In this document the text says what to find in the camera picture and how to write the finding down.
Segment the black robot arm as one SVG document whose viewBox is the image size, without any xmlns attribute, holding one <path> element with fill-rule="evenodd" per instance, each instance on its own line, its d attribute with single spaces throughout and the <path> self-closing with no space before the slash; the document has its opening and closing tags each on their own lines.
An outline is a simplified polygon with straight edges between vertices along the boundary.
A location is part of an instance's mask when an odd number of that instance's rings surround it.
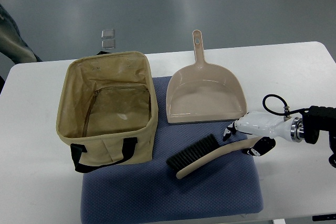
<svg viewBox="0 0 336 224">
<path fill-rule="evenodd" d="M 269 109 L 266 100 L 270 97 L 277 98 L 283 103 L 284 111 L 282 113 Z M 319 138 L 320 131 L 329 133 L 329 146 L 332 155 L 329 157 L 329 163 L 335 167 L 335 108 L 325 106 L 314 106 L 309 108 L 289 110 L 287 102 L 279 95 L 268 94 L 262 100 L 264 109 L 274 115 L 282 116 L 286 121 L 292 114 L 300 113 L 302 115 L 303 138 L 306 143 L 315 144 Z"/>
</svg>

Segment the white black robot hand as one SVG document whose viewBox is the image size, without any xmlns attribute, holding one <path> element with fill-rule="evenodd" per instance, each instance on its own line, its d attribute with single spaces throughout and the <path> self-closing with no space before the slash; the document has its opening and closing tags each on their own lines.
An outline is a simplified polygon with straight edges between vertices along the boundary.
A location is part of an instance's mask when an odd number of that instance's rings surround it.
<svg viewBox="0 0 336 224">
<path fill-rule="evenodd" d="M 227 126 L 223 133 L 223 141 L 237 132 L 260 137 L 254 146 L 242 149 L 244 154 L 250 156 L 262 156 L 273 149 L 276 145 L 275 137 L 296 143 L 305 139 L 302 118 L 257 111 L 249 112 Z"/>
</svg>

